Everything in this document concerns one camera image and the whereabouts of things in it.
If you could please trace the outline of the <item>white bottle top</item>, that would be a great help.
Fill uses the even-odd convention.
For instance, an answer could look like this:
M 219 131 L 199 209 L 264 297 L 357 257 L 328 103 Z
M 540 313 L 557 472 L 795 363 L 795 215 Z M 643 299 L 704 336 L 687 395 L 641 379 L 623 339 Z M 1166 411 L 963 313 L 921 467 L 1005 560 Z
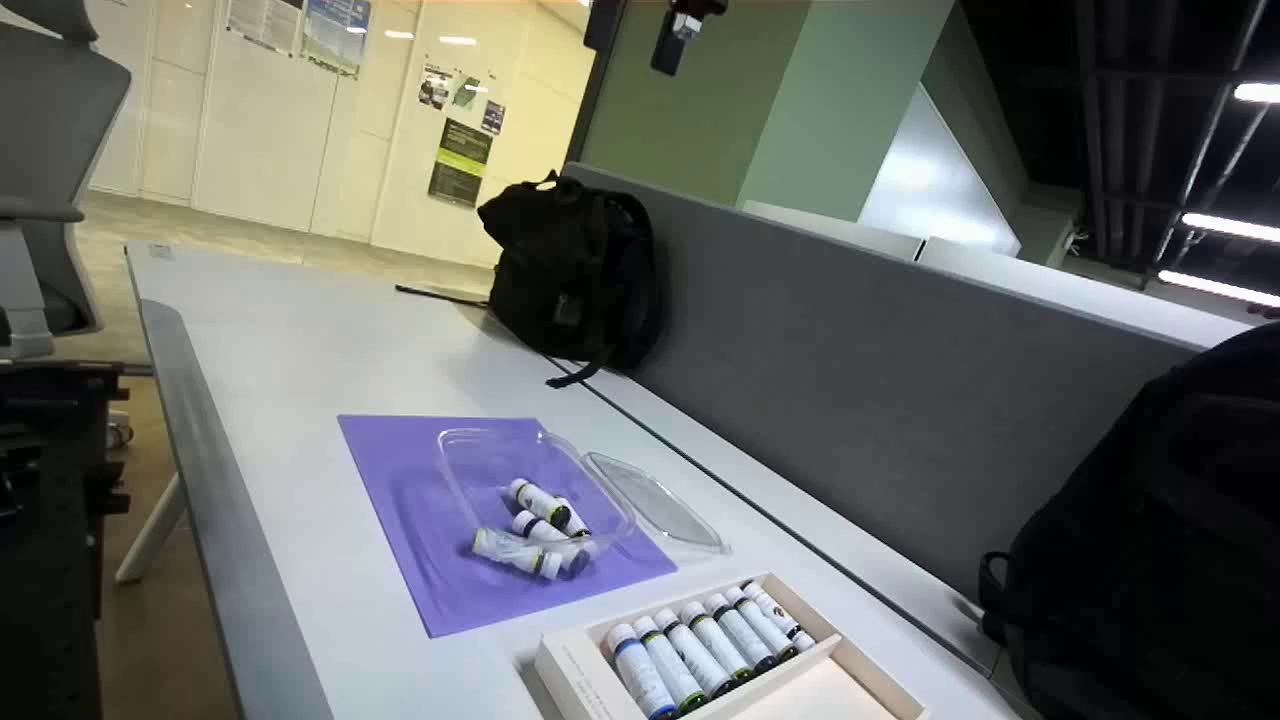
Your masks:
M 507 485 L 507 500 L 514 509 L 514 516 L 513 516 L 514 530 L 530 530 L 536 522 L 549 522 L 573 539 L 579 539 L 589 530 L 589 522 L 579 519 L 579 510 L 563 496 L 550 496 L 523 477 L 514 477 Z

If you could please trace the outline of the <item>black backpack near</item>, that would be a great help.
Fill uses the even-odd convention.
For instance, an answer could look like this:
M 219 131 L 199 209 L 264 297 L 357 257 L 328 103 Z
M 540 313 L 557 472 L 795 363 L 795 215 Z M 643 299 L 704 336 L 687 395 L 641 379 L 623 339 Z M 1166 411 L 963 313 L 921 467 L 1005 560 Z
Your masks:
M 1147 379 L 980 609 L 1044 720 L 1280 720 L 1280 328 Z

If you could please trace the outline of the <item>white bottle in tray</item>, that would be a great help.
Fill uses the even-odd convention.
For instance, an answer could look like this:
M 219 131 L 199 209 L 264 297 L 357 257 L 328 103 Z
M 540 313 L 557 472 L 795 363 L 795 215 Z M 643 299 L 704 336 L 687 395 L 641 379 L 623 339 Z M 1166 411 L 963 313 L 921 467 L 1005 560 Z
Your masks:
M 740 654 L 740 647 L 718 628 L 718 619 L 701 600 L 681 605 L 681 619 L 704 638 L 704 647 L 718 660 L 718 667 L 733 680 L 756 675 L 751 663 Z
M 697 700 L 704 700 L 704 688 L 697 684 L 697 675 L 687 673 L 687 663 L 681 660 L 681 651 L 672 647 L 672 638 L 659 630 L 653 617 L 635 619 L 635 634 L 647 647 L 653 663 L 659 667 L 676 704 L 691 707 Z
M 641 645 L 630 622 L 614 622 L 609 630 L 609 647 L 610 647 L 610 667 L 623 680 L 623 688 L 630 692 L 630 700 L 641 704 L 641 713 L 647 720 L 672 720 L 676 714 L 676 697 L 666 692 L 666 684 L 659 680 L 647 647 Z
M 672 638 L 672 647 L 681 651 L 681 660 L 691 667 L 701 692 L 718 697 L 728 688 L 728 673 L 701 645 L 701 634 L 672 609 L 659 609 L 657 619 L 659 619 L 662 634 Z
M 743 605 L 733 600 L 728 591 L 711 591 L 707 597 L 711 617 L 718 619 L 718 628 L 728 630 L 728 638 L 740 647 L 740 654 L 751 667 L 770 667 L 778 660 L 787 660 L 787 647 L 770 647 L 756 622 L 743 617 Z
M 790 638 L 795 651 L 817 645 L 805 630 L 805 622 L 767 589 L 758 589 L 756 579 L 743 579 L 740 591 L 762 609 L 762 617 Z

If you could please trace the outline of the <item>black equipment rack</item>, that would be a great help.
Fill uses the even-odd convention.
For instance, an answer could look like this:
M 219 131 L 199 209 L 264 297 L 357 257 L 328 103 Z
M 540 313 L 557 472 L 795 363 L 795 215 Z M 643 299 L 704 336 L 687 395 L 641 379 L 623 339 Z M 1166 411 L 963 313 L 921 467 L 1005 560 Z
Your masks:
M 93 363 L 0 372 L 0 720 L 101 720 L 110 395 Z

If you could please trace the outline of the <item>green black wall poster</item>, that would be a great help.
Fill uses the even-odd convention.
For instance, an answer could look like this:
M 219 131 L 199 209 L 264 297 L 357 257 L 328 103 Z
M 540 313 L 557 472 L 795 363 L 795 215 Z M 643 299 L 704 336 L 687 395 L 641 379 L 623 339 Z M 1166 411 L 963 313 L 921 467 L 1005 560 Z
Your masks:
M 430 174 L 426 174 L 426 190 L 435 201 L 471 209 L 479 201 L 479 186 L 482 186 L 486 157 L 491 157 L 491 137 L 486 131 L 471 129 L 471 125 L 460 125 L 460 118 L 446 118 L 445 131 L 438 131 L 438 147 L 435 147 L 435 164 L 430 164 Z

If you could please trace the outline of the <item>grey desk divider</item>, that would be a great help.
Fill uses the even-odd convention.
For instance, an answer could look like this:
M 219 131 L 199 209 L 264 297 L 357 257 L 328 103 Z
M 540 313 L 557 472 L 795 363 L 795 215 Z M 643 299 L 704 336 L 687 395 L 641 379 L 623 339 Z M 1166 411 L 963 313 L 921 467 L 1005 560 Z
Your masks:
M 1239 333 L 1069 270 L 1013 288 L 574 174 L 657 231 L 662 328 L 635 379 L 958 591 L 1147 379 Z

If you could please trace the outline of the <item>white bottle front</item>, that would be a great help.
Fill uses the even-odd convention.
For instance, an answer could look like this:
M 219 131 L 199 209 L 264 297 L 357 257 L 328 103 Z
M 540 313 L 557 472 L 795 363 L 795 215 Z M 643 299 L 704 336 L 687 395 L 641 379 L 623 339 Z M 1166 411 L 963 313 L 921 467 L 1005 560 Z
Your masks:
M 540 543 L 495 529 L 475 529 L 467 552 L 536 579 L 563 579 L 584 567 L 584 552 L 574 543 Z

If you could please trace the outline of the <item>clear plastic lid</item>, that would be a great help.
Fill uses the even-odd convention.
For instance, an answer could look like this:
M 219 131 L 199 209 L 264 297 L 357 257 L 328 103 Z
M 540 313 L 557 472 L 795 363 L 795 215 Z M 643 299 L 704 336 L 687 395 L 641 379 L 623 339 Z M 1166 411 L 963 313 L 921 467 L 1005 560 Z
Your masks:
M 718 530 L 704 522 L 676 492 L 643 477 L 641 467 L 603 451 L 589 454 L 589 467 L 623 500 L 647 529 L 697 547 L 723 547 Z

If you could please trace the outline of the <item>white bottle middle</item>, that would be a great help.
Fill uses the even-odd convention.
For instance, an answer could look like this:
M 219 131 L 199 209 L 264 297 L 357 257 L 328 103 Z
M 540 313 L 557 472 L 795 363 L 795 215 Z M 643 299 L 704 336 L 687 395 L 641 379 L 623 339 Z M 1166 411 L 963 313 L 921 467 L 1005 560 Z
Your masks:
M 574 547 L 573 537 L 528 509 L 513 516 L 513 530 L 549 547 Z

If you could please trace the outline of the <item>clear plastic container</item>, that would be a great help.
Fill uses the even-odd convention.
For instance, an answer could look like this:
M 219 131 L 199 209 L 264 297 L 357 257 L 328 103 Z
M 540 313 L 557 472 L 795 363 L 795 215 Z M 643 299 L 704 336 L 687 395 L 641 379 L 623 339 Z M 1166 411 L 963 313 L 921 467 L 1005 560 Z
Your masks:
M 579 510 L 589 530 L 573 543 L 589 560 L 610 552 L 620 539 L 635 530 L 630 510 L 603 489 L 589 458 L 543 428 L 445 428 L 435 437 L 435 454 L 445 485 L 460 500 L 460 510 L 471 529 L 513 530 L 514 509 L 507 500 L 507 485 L 523 477 L 543 492 L 563 496 Z

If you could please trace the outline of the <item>black backpack far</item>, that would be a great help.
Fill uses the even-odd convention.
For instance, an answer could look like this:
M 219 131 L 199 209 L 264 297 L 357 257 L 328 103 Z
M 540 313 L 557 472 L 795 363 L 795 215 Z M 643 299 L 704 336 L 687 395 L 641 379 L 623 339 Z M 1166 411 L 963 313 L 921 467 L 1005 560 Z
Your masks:
M 659 333 L 647 209 L 573 174 L 520 180 L 475 209 L 499 244 L 486 313 L 530 352 L 574 360 L 550 388 L 630 367 Z

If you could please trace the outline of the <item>black backpack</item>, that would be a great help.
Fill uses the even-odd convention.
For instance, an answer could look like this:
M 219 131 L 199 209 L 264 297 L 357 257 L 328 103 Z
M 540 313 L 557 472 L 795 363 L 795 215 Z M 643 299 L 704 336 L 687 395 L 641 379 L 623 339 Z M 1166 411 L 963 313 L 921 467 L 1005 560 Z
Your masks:
M 573 174 L 520 180 L 475 209 L 499 244 L 486 313 L 530 352 L 574 360 L 550 388 L 630 367 L 659 333 L 647 209 Z
M 1147 379 L 980 609 L 1044 720 L 1280 720 L 1280 328 Z

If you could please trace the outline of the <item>purple mat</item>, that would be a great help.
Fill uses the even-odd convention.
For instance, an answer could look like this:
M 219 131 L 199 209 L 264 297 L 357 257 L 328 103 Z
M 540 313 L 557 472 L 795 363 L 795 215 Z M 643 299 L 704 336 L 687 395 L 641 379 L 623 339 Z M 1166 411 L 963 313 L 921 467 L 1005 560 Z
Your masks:
M 589 560 L 574 577 L 536 579 L 467 552 L 471 522 L 446 492 L 435 437 L 445 428 L 514 423 L 543 428 L 530 416 L 344 416 L 339 432 L 381 516 L 384 539 L 399 562 L 426 634 L 455 634 L 549 611 L 573 600 L 614 591 L 666 577 L 676 560 L 635 522 L 610 552 Z

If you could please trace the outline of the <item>white bottle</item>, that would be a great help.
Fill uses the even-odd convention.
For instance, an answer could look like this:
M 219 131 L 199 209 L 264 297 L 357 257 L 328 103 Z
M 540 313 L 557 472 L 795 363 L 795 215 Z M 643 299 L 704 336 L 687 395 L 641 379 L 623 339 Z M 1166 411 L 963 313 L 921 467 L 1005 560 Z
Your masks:
M 549 522 L 573 539 L 579 539 L 589 530 L 589 522 L 579 519 L 579 510 L 563 496 L 550 496 L 523 477 L 514 477 L 507 485 L 507 500 L 514 509 L 514 516 L 513 516 L 514 530 L 530 530 L 536 522 Z
M 718 628 L 718 619 L 701 600 L 681 605 L 681 619 L 704 638 L 704 647 L 718 660 L 718 667 L 733 680 L 756 675 L 751 663 L 740 654 L 740 647 Z
M 563 579 L 584 567 L 584 552 L 574 543 L 540 543 L 495 529 L 475 529 L 467 552 L 536 579 Z
M 767 589 L 758 589 L 756 579 L 743 579 L 740 591 L 762 609 L 762 617 L 790 638 L 795 651 L 817 645 L 805 630 L 805 622 Z
M 609 647 L 610 647 L 610 667 L 623 680 L 623 688 L 630 692 L 630 700 L 641 704 L 641 713 L 647 720 L 672 720 L 676 714 L 676 697 L 666 692 L 666 684 L 659 680 L 647 647 L 641 645 L 630 622 L 614 622 L 609 630 Z
M 691 667 L 701 692 L 718 697 L 728 688 L 728 673 L 701 645 L 701 634 L 672 609 L 659 609 L 657 619 L 659 619 L 662 634 L 672 638 L 672 647 L 681 651 L 681 660 Z
M 635 619 L 635 634 L 647 647 L 653 663 L 659 667 L 676 704 L 691 707 L 697 700 L 704 700 L 704 688 L 697 684 L 697 675 L 687 673 L 687 663 L 681 660 L 681 651 L 672 647 L 672 638 L 659 630 L 653 617 Z
M 574 547 L 573 537 L 528 509 L 513 516 L 513 530 L 549 547 Z
M 770 647 L 756 622 L 743 617 L 743 605 L 733 600 L 728 591 L 711 591 L 707 597 L 711 617 L 718 619 L 718 628 L 728 630 L 728 638 L 740 647 L 740 654 L 751 667 L 770 667 L 778 660 L 787 660 L 787 647 Z

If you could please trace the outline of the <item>wooden tray box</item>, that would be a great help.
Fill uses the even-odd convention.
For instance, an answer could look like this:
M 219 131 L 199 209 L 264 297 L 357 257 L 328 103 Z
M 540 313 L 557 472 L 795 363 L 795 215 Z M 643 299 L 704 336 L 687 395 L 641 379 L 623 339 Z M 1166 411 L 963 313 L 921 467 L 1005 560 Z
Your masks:
M 762 609 L 740 591 L 743 579 L 767 589 L 817 645 L 795 651 L 790 638 L 762 617 Z M 609 630 L 614 622 L 635 628 L 641 617 L 657 619 L 659 609 L 672 609 L 681 617 L 681 605 L 687 600 L 701 600 L 707 609 L 711 591 L 728 591 L 743 605 L 743 617 L 770 647 L 787 647 L 787 660 L 751 667 L 751 680 L 728 675 L 728 688 L 718 697 L 704 697 L 691 707 L 676 704 L 672 720 L 927 720 L 927 707 L 893 673 L 884 673 L 857 638 L 849 638 L 778 577 L 743 579 L 711 585 L 704 591 L 684 591 L 614 619 L 549 634 L 536 647 L 536 673 L 557 704 L 557 714 L 647 720 L 610 667 Z

